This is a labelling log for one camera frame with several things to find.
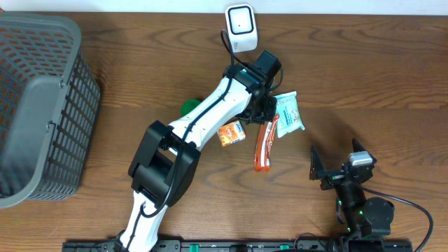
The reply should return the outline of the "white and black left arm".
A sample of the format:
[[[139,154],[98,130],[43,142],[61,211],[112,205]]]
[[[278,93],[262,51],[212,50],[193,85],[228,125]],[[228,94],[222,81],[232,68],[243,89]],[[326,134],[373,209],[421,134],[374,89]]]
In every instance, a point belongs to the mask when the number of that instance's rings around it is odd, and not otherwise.
[[[218,87],[191,112],[145,131],[128,169],[134,205],[126,229],[117,236],[116,251],[150,251],[166,210],[193,181],[201,150],[229,120],[264,124],[274,119],[274,77],[282,71],[277,57],[263,51],[250,63],[231,64]]]

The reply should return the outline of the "orange red snack bar packet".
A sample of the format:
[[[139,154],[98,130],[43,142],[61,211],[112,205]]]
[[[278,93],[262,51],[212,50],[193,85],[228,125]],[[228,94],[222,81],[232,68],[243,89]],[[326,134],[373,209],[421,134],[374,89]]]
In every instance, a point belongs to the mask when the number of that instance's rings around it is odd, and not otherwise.
[[[255,172],[268,172],[270,170],[270,153],[278,121],[279,115],[275,114],[273,121],[266,122],[260,127],[257,146],[255,148]]]

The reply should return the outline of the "mint green tissue pack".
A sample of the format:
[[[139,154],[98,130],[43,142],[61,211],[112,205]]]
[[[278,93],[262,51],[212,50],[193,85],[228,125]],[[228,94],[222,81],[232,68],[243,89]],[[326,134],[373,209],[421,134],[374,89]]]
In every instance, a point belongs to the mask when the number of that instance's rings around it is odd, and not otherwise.
[[[276,98],[276,114],[279,115],[276,131],[279,138],[294,132],[295,130],[305,130],[301,120],[297,92],[287,92],[274,96]]]

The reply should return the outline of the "orange small snack box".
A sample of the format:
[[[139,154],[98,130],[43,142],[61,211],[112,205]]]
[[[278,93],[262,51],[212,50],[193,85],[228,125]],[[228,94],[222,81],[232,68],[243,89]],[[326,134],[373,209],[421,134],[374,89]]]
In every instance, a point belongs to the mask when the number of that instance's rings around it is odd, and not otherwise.
[[[218,130],[218,137],[221,146],[224,147],[245,140],[246,133],[240,121],[236,120],[222,126]]]

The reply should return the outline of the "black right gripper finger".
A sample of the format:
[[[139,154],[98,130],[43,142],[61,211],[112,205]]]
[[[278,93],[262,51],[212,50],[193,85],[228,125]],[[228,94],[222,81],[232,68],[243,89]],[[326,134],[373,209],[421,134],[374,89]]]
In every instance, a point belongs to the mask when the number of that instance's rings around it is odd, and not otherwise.
[[[315,146],[311,146],[310,152],[311,152],[311,166],[310,166],[309,179],[313,181],[322,179],[325,176],[326,171],[321,161],[319,152],[317,151]]]
[[[353,151],[355,153],[357,152],[363,152],[366,151],[366,149],[363,147],[363,145],[359,142],[359,140],[357,140],[357,138],[353,138],[351,140],[352,146],[353,146]]]

